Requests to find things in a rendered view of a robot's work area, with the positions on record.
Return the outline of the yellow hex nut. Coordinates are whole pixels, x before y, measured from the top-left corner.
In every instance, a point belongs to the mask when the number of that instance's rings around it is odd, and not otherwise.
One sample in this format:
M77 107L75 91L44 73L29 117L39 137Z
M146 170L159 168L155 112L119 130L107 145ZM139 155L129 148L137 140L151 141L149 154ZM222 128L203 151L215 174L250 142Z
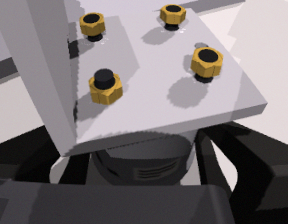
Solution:
M223 55L210 47L197 48L191 62L191 70L202 77L214 77L220 74Z
M84 35L95 36L105 31L103 14L88 13L80 17L80 29Z
M99 88L95 84L94 76L88 80L92 101L110 105L123 96L122 84L118 74L113 73L114 83L108 88Z
M160 9L160 18L168 24L180 24L185 20L186 10L179 5L168 4Z

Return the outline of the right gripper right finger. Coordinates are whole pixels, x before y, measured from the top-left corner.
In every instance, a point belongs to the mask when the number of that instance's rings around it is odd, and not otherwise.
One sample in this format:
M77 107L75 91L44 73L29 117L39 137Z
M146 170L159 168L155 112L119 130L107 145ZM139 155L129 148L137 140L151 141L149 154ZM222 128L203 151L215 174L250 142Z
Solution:
M212 141L237 170L233 191ZM224 188L235 224L288 220L288 144L230 121L200 128L195 150L201 185Z

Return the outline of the grey metal bracket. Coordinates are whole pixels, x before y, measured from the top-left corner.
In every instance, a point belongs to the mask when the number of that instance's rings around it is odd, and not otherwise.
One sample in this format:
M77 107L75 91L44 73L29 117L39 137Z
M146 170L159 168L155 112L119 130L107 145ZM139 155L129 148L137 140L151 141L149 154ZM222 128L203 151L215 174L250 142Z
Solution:
M68 23L64 0L0 0L0 31L61 157L151 140L262 114L268 102L191 9L177 31L160 11L104 17L88 41ZM211 83L196 80L194 50L223 56ZM118 74L123 96L92 101L98 69Z

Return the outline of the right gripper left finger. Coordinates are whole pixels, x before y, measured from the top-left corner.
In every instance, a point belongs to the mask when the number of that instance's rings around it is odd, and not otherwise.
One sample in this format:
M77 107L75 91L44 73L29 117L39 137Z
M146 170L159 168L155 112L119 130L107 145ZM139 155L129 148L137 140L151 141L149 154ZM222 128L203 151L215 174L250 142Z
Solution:
M58 184L85 185L90 153L70 156ZM43 125L0 143L0 177L50 183L51 167L60 157Z

